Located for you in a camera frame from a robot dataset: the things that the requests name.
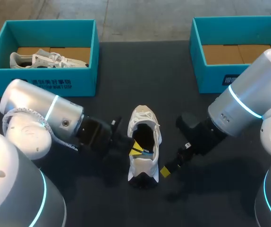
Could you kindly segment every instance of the teal box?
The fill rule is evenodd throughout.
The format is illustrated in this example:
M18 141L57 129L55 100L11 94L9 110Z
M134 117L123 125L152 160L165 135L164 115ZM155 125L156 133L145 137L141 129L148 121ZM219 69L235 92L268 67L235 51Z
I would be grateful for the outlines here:
M90 47L88 68L10 69L18 47ZM99 61L95 20L6 21L0 32L0 96L13 79L23 79L59 96L94 96Z
M271 16L193 18L189 49L200 93L222 93L225 80L232 83L250 65L207 65L202 45L238 44L271 45Z

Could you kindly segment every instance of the cable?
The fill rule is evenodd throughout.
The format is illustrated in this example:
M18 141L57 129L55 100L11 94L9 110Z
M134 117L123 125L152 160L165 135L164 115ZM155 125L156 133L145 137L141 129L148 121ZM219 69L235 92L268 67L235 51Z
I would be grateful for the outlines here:
M15 108L12 109L10 111L8 111L2 118L2 131L3 131L3 135L6 135L7 130L8 130L8 119L12 116L15 115L15 113L19 113L19 112L23 112L23 113L27 113L30 114L32 116L34 116L36 118L36 120L38 120L38 122L42 123L43 126L46 128L46 130L51 134L51 138L54 139L57 143L64 145L66 147L69 147L75 151L78 151L78 149L70 144L70 143L66 143L62 140L60 140L58 137L55 136L54 132L52 131L50 125L48 124L48 122L45 120L45 118L39 114L38 112L36 112L35 110L32 109L28 109L28 108Z

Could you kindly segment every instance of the sneaker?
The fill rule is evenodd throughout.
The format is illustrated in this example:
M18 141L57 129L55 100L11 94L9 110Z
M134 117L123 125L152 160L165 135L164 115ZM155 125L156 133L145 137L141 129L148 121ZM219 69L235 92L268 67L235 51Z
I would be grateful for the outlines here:
M49 53L42 49L32 55L20 55L13 52L9 57L9 64L11 69L88 68L88 64L84 61L66 58L58 53Z
M131 115L127 135L144 149L141 155L129 155L128 181L131 185L148 188L159 182L159 145L162 142L160 125L155 114L139 105Z

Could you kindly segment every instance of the concrete floor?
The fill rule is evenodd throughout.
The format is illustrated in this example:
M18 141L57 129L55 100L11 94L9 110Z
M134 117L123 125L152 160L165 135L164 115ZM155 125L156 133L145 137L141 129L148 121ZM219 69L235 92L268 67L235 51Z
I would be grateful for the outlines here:
M96 19L100 41L189 38L192 17L271 15L271 0L0 0L5 20Z

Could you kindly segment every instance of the dark table surface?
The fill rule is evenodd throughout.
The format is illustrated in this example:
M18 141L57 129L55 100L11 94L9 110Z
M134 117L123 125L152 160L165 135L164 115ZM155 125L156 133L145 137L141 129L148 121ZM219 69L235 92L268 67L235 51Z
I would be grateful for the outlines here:
M148 105L161 125L160 168L186 143L176 117L189 111L204 119L218 96L198 93L188 41L101 43L98 81L96 97L68 99L88 115L108 121L122 116L124 132L133 109ZM152 190L128 185L128 156L115 150L100 161L53 144L42 171L66 201L67 227L256 227L255 195L271 164L260 126L256 122L179 173L160 177Z

